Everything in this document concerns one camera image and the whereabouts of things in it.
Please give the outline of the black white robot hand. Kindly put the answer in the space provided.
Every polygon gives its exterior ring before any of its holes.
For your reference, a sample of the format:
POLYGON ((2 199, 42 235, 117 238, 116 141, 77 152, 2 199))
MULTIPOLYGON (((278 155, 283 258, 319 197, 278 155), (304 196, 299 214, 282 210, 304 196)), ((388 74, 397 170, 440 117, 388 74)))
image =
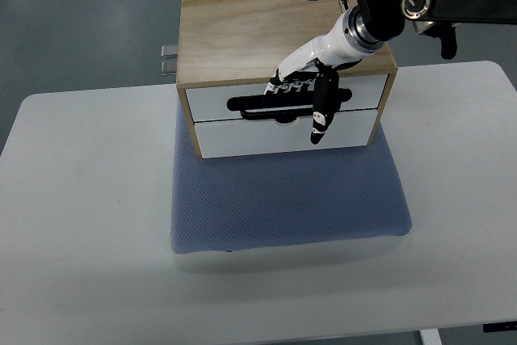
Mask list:
POLYGON ((338 72, 370 57, 384 42, 373 37, 357 6, 344 11, 331 30, 300 46, 282 60, 270 78, 264 95, 300 92, 313 85, 313 127, 310 141, 316 145, 326 134, 336 112, 338 72))

